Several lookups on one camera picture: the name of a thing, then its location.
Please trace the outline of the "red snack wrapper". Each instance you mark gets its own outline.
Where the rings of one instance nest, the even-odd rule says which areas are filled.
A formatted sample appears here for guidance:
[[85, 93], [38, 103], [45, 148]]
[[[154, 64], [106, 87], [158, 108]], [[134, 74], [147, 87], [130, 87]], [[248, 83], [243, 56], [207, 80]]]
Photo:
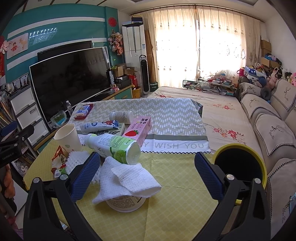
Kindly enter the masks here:
[[62, 174], [66, 174], [66, 165], [68, 152], [61, 146], [55, 152], [55, 155], [52, 158], [52, 169], [54, 179], [59, 178]]

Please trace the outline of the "white paper cup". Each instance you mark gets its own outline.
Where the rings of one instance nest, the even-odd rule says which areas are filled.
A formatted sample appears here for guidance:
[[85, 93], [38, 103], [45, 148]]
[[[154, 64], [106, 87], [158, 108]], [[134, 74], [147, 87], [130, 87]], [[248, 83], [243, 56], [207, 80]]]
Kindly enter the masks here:
[[74, 151], [82, 151], [82, 145], [78, 137], [76, 126], [73, 123], [68, 123], [59, 128], [54, 135], [54, 140], [57, 141], [67, 153]]

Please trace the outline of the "white foam fruit net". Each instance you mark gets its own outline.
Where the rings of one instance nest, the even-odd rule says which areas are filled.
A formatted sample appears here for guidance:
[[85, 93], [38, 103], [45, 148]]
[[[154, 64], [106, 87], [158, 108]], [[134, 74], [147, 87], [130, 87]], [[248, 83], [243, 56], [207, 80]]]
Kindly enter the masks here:
[[[73, 151], [69, 154], [66, 162], [66, 173], [70, 174], [74, 168], [78, 165], [84, 164], [84, 162], [87, 160], [87, 158], [90, 156], [90, 153], [87, 151]], [[99, 169], [97, 170], [96, 174], [94, 175], [92, 179], [92, 183], [98, 183], [100, 182], [100, 170], [101, 165]]]

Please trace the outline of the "white blue tube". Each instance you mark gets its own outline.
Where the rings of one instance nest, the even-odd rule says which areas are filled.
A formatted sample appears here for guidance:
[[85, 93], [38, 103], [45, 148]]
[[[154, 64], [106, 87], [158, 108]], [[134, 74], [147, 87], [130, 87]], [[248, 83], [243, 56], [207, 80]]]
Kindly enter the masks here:
[[119, 129], [119, 123], [116, 120], [84, 123], [80, 125], [80, 129], [82, 133], [95, 133], [111, 129]]

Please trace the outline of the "white instant noodle bowl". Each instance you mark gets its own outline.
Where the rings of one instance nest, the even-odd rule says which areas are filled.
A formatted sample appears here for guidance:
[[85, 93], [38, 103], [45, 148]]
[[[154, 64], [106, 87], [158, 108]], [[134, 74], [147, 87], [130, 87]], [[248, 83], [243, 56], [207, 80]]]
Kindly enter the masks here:
[[146, 199], [143, 197], [122, 196], [107, 200], [106, 203], [115, 211], [128, 213], [139, 209], [145, 203], [145, 201]]

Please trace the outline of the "white paper towel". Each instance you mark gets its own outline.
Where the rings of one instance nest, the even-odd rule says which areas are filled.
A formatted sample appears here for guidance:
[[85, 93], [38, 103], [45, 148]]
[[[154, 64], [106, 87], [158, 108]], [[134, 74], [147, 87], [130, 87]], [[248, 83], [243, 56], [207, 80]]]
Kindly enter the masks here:
[[99, 194], [93, 199], [93, 204], [123, 196], [150, 198], [162, 188], [140, 163], [122, 164], [109, 156], [100, 170]]

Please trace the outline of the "green floral box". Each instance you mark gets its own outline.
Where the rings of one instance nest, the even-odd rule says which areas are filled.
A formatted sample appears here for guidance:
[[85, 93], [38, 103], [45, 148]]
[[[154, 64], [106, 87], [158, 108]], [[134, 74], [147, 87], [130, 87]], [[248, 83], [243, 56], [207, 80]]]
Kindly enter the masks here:
[[94, 134], [102, 135], [104, 133], [108, 133], [108, 134], [111, 134], [111, 135], [122, 136], [124, 132], [125, 132], [125, 124], [124, 123], [119, 123], [119, 128], [113, 128], [113, 129], [109, 129], [109, 130], [98, 131], [98, 132], [95, 132]]

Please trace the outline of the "white pill bottle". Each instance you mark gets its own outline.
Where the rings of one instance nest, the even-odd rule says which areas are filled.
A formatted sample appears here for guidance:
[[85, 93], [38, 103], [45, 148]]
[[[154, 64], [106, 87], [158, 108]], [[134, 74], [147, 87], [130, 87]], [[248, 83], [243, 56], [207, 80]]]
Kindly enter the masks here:
[[132, 111], [113, 111], [109, 114], [109, 119], [130, 125], [134, 120], [134, 116]]

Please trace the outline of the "pink strawberry milk carton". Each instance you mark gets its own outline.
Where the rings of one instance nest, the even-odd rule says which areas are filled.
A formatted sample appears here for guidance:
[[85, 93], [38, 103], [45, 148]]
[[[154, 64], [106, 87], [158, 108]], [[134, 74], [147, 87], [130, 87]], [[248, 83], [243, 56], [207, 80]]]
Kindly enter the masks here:
[[139, 116], [132, 121], [123, 136], [137, 141], [141, 147], [151, 129], [151, 125], [150, 116]]

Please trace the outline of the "bookshelf with books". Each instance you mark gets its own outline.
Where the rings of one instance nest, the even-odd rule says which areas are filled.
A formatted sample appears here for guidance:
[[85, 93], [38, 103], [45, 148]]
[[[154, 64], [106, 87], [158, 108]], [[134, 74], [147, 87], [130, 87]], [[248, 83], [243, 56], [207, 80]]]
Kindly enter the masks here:
[[7, 91], [1, 91], [1, 167], [13, 166], [23, 177], [35, 160], [29, 148], [28, 131], [22, 130]]

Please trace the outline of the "white drawer cabinet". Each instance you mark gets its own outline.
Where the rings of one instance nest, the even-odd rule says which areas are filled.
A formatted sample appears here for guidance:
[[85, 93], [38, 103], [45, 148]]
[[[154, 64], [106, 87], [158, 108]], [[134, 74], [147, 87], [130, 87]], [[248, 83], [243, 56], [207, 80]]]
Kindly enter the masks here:
[[39, 111], [31, 87], [27, 86], [12, 95], [10, 104], [21, 130], [29, 125], [34, 127], [34, 133], [28, 138], [28, 142], [33, 148], [36, 147], [48, 136], [49, 130]]

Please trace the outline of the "yellow patterned tablecloth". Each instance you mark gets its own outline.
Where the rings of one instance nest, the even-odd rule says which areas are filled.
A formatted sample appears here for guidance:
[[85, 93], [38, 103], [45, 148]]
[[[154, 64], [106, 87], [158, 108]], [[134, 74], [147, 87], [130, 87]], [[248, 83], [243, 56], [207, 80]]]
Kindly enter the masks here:
[[142, 153], [140, 163], [161, 191], [136, 211], [121, 213], [106, 202], [93, 204], [99, 185], [90, 184], [77, 202], [103, 240], [192, 240], [217, 206], [194, 165], [193, 154]]

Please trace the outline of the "floral bed sheet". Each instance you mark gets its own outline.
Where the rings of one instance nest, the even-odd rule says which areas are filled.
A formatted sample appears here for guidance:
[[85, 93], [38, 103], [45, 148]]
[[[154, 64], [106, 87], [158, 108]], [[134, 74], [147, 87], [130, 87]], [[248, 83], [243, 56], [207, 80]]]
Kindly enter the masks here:
[[191, 98], [203, 105], [202, 121], [212, 154], [223, 145], [236, 143], [246, 145], [263, 156], [253, 127], [236, 98], [172, 87], [160, 87], [150, 97]]

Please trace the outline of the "beige sofa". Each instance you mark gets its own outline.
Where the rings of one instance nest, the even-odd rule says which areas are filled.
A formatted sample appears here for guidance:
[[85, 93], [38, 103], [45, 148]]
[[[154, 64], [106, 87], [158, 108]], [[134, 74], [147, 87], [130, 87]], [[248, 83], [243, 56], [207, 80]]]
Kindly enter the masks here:
[[267, 170], [271, 237], [290, 225], [295, 232], [295, 87], [281, 79], [263, 99], [261, 88], [243, 82], [239, 101], [258, 139]]

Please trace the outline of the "red fire extinguisher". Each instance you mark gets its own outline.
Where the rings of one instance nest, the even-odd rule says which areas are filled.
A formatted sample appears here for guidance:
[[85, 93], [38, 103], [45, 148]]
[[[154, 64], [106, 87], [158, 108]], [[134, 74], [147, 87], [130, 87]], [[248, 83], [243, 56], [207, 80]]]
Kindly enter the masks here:
[[136, 76], [135, 74], [133, 74], [133, 75], [129, 75], [128, 77], [129, 77], [129, 79], [132, 81], [132, 84], [134, 85], [134, 87], [135, 87], [136, 89], [138, 89], [137, 76]]

